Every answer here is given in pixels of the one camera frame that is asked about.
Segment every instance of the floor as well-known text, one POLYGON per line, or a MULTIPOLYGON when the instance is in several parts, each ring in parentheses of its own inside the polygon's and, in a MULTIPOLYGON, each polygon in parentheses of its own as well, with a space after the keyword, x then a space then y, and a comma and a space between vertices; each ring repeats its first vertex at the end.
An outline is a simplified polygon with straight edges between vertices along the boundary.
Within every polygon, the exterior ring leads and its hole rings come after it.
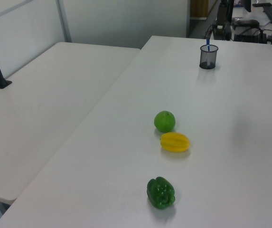
POLYGON ((202 38, 202 34, 207 31, 208 27, 217 18, 219 3, 220 0, 217 0, 206 20, 190 20, 189 38, 202 38))

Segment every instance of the black mesh cup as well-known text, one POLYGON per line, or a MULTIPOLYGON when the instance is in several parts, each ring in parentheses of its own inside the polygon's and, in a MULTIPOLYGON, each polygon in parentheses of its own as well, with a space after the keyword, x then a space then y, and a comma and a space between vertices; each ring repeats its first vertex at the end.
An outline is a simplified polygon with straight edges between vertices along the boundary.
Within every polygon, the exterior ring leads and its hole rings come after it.
POLYGON ((218 47, 215 45, 203 45, 200 47, 200 64, 202 69, 213 69, 216 66, 218 47))

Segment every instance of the tabletop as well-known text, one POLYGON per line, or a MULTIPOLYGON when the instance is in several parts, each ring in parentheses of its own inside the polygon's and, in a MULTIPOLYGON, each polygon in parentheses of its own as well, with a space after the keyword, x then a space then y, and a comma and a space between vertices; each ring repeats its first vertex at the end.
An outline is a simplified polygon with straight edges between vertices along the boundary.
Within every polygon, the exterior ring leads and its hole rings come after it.
POLYGON ((0 201, 11 204, 139 49, 58 43, 0 90, 0 201))
POLYGON ((0 228, 272 228, 272 47, 152 37, 0 219, 0 228), (191 147, 160 146, 154 117, 174 114, 191 147), (150 179, 175 188, 148 201, 150 179))

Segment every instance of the black cable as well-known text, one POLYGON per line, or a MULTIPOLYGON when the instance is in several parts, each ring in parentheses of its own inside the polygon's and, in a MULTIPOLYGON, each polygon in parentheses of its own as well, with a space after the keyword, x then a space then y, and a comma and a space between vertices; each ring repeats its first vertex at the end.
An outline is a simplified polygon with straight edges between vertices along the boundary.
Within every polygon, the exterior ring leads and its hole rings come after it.
POLYGON ((272 30, 270 30, 270 29, 263 29, 263 31, 271 31, 272 32, 272 30))
POLYGON ((208 29, 207 29, 207 31, 206 31, 206 33, 205 33, 205 35, 204 35, 204 39, 206 39, 207 32, 209 32, 209 30, 210 30, 211 27, 212 27, 212 25, 210 25, 210 26, 208 27, 208 29))
POLYGON ((260 29, 256 30, 254 33, 253 33, 253 36, 255 35, 256 32, 260 31, 260 29))

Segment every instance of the blue pen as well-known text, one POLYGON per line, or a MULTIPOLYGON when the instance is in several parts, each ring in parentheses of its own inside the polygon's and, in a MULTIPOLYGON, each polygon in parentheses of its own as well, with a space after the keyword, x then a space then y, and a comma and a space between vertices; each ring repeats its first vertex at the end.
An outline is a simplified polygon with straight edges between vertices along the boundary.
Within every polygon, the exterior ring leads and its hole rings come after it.
POLYGON ((210 39, 206 39, 207 50, 210 51, 210 39))

